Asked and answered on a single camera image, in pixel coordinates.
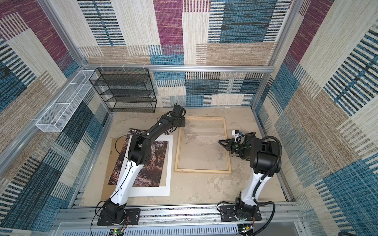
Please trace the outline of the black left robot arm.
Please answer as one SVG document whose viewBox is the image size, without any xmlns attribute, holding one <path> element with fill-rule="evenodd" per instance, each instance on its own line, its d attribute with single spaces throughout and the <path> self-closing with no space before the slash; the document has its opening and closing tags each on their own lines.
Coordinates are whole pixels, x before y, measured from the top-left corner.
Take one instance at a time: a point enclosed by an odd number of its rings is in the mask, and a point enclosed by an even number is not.
<svg viewBox="0 0 378 236">
<path fill-rule="evenodd" d="M 173 132 L 177 128 L 185 127 L 186 109 L 180 105 L 174 105 L 172 111 L 163 114 L 156 124 L 139 135 L 130 136 L 127 158 L 123 163 L 125 172 L 119 178 L 115 191 L 108 198 L 99 214 L 98 226 L 126 225 L 129 215 L 125 210 L 129 198 L 129 191 L 141 171 L 152 158 L 152 144 L 165 132 Z"/>
</svg>

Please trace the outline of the white photo mat board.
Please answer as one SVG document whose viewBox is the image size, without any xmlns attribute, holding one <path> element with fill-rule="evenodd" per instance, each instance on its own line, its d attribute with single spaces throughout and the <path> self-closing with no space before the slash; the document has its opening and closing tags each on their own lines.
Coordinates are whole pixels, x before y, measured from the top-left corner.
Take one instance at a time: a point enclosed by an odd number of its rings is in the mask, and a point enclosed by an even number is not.
<svg viewBox="0 0 378 236">
<path fill-rule="evenodd" d="M 164 159 L 164 166 L 162 171 L 162 178 L 160 182 L 165 180 L 165 186 L 159 187 L 132 187 L 128 191 L 128 197 L 159 197 L 170 195 L 171 172 L 172 172 L 172 150 L 173 150 L 173 135 L 164 135 L 156 139 L 156 141 L 167 141 L 166 156 Z"/>
</svg>

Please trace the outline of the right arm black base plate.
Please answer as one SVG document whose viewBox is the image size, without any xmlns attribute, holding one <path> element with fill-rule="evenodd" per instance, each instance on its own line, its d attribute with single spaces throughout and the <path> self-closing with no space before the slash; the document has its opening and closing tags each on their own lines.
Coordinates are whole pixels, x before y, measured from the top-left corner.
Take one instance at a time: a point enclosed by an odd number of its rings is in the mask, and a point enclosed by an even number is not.
<svg viewBox="0 0 378 236">
<path fill-rule="evenodd" d="M 232 205 L 219 205 L 218 210 L 220 211 L 220 217 L 222 222 L 232 222 L 232 221 L 261 221 L 262 217 L 259 209 L 255 212 L 254 216 L 242 217 L 240 214 L 237 216 L 234 212 L 234 206 Z"/>
</svg>

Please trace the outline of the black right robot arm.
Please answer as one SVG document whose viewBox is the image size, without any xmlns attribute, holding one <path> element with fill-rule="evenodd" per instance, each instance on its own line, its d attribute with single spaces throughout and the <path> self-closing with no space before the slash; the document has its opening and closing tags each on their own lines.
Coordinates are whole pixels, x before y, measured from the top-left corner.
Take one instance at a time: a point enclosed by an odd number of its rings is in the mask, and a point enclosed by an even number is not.
<svg viewBox="0 0 378 236">
<path fill-rule="evenodd" d="M 249 161 L 252 168 L 249 182 L 239 193 L 233 206 L 225 201 L 216 206 L 222 222 L 261 220 L 259 207 L 272 202 L 262 203 L 258 198 L 266 183 L 281 170 L 282 145 L 277 138 L 266 136 L 260 139 L 254 132 L 239 138 L 240 143 L 235 138 L 218 141 L 229 154 Z"/>
</svg>

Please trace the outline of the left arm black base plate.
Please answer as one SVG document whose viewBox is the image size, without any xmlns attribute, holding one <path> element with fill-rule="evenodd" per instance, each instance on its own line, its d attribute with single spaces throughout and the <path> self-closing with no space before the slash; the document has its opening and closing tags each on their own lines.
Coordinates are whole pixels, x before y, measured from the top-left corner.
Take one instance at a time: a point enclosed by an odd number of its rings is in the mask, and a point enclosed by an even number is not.
<svg viewBox="0 0 378 236">
<path fill-rule="evenodd" d="M 139 208 L 125 208 L 117 212 L 116 219 L 113 220 L 103 211 L 99 215 L 97 221 L 98 226 L 126 226 L 137 225 L 140 217 Z"/>
</svg>

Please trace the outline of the autumn forest photo print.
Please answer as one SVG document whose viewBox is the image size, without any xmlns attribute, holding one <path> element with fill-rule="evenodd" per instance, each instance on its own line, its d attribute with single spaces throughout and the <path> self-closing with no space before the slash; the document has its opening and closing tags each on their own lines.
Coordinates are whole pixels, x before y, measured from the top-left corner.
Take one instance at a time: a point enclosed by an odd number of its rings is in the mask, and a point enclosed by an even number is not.
<svg viewBox="0 0 378 236">
<path fill-rule="evenodd" d="M 124 161 L 126 149 L 130 135 L 142 134 L 144 130 L 141 129 L 129 129 L 129 133 L 120 138 L 114 138 L 112 140 L 112 149 L 110 151 L 109 160 L 111 164 L 109 166 L 111 175 L 108 177 L 107 185 L 116 186 L 118 178 L 121 174 L 121 168 Z M 145 164 L 139 172 L 133 186 L 134 187 L 159 187 L 163 186 L 163 167 L 166 158 L 166 152 L 168 148 L 168 141 L 154 141 L 151 146 L 152 158 L 149 163 Z"/>
</svg>

